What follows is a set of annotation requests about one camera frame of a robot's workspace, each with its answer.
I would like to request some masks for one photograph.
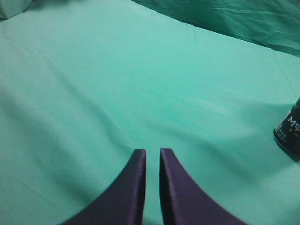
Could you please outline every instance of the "green cloth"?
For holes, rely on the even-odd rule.
[[[172,18],[300,57],[299,0],[133,0]]]
[[[253,225],[300,224],[300,165],[272,130],[300,59],[130,0],[37,0],[0,22],[1,224],[54,225],[147,150],[145,225],[162,224],[161,147]]]
[[[21,12],[32,0],[0,0],[0,20],[9,19]]]

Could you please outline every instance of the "green backdrop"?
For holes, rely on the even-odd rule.
[[[130,0],[37,0],[0,40],[1,224],[64,221],[145,148],[144,224],[161,225],[161,147],[245,222],[300,223],[300,165],[272,134],[299,58]]]

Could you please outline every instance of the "purple curved prong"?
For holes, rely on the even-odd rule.
[[[141,225],[145,182],[146,151],[135,150],[109,188],[62,225]]]
[[[159,196],[164,225],[245,225],[193,181],[172,149],[161,149]]]

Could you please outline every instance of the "mint green fabric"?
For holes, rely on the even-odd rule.
[[[25,10],[32,0],[0,0],[0,19],[9,19]]]
[[[1,224],[64,221],[145,148],[144,224],[161,225],[161,147],[246,223],[300,224],[300,165],[272,134],[299,58],[131,0],[34,1],[0,39]]]
[[[162,14],[300,57],[298,0],[133,0]]]

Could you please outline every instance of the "black bottle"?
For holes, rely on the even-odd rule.
[[[300,98],[275,127],[274,138],[283,150],[300,154]]]

